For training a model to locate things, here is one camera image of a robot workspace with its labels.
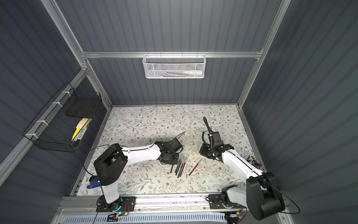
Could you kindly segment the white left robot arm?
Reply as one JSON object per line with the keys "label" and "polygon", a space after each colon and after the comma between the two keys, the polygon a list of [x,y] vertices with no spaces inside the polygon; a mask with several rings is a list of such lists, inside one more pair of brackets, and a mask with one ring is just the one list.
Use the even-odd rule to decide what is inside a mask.
{"label": "white left robot arm", "polygon": [[120,198],[117,180],[123,170],[132,164],[159,160],[160,163],[175,165],[183,145],[177,138],[170,141],[156,141],[142,147],[122,147],[118,143],[108,148],[94,161],[94,168],[99,178],[107,204]]}

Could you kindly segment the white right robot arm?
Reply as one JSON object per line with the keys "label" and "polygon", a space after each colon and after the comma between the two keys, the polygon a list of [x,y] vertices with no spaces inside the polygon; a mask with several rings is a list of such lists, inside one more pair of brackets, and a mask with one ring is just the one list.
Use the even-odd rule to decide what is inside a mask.
{"label": "white right robot arm", "polygon": [[212,208],[247,208],[256,220],[262,220],[285,210],[277,179],[271,172],[263,172],[242,158],[230,144],[224,144],[218,132],[207,131],[209,143],[203,142],[200,154],[228,165],[245,181],[245,186],[224,187],[219,198],[209,196]]}

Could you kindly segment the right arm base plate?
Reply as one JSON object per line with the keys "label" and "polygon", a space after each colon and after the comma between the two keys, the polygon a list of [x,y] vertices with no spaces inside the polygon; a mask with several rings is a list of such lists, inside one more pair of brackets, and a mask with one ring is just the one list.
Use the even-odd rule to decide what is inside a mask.
{"label": "right arm base plate", "polygon": [[209,194],[206,196],[206,201],[209,202],[210,209],[218,210],[218,209],[239,209],[242,210],[245,208],[244,206],[233,203],[229,201],[227,196],[222,194]]}

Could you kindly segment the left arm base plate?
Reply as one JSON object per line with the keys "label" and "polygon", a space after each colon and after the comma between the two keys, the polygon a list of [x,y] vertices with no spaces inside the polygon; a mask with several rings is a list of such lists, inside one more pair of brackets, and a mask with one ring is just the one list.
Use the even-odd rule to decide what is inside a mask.
{"label": "left arm base plate", "polygon": [[136,204],[136,197],[119,197],[112,203],[107,203],[104,196],[97,201],[96,212],[132,212]]}

